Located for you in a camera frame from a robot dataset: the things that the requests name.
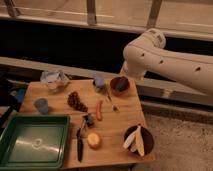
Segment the green tray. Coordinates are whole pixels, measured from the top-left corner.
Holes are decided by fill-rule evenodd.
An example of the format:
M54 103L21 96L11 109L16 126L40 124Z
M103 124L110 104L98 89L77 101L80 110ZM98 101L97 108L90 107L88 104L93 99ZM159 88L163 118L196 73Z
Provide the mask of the green tray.
M0 170L59 169L69 116L14 115L0 137Z

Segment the black knife handle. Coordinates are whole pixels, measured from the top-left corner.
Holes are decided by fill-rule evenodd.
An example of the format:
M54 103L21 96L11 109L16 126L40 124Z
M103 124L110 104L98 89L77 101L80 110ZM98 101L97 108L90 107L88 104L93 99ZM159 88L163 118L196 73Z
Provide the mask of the black knife handle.
M82 157L83 157L83 149L84 149L83 140L81 138L78 138L78 140L77 140L77 150L78 150L78 161L79 162L81 162Z

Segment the brown plate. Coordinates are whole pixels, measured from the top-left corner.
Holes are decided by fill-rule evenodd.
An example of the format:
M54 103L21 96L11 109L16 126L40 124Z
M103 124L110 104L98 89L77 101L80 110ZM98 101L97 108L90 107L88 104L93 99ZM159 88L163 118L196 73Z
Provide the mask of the brown plate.
M136 129L137 129L137 125L129 127L124 134L124 141ZM141 126L141 135L143 137L143 142L144 142L144 152L145 152L145 155L147 155L152 151L154 147L154 139L152 134L146 128L142 126Z
M128 81L128 84L126 85L126 87L124 87L124 89L122 91L118 91L115 89L116 84L119 82L119 79L121 77L115 77L110 81L110 90L111 92L115 95L115 96L124 96L128 94L128 90L130 89L130 83Z

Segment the grapes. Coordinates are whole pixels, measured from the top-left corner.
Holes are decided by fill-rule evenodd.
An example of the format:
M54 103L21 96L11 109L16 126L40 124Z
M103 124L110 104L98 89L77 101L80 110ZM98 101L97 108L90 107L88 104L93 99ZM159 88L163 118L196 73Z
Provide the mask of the grapes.
M78 95L78 92L76 91L73 91L72 93L70 93L67 103L69 106L73 107L75 110L79 110L82 112L88 111L87 106L80 101L80 97Z

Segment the small carrot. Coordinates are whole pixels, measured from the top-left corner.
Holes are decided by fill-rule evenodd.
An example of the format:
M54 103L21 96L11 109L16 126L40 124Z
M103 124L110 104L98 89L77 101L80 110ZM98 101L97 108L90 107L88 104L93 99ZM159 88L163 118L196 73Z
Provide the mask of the small carrot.
M103 101L100 100L100 101L98 101L97 106L96 106L96 119L98 121L102 120L102 113L101 113L102 103L103 103Z

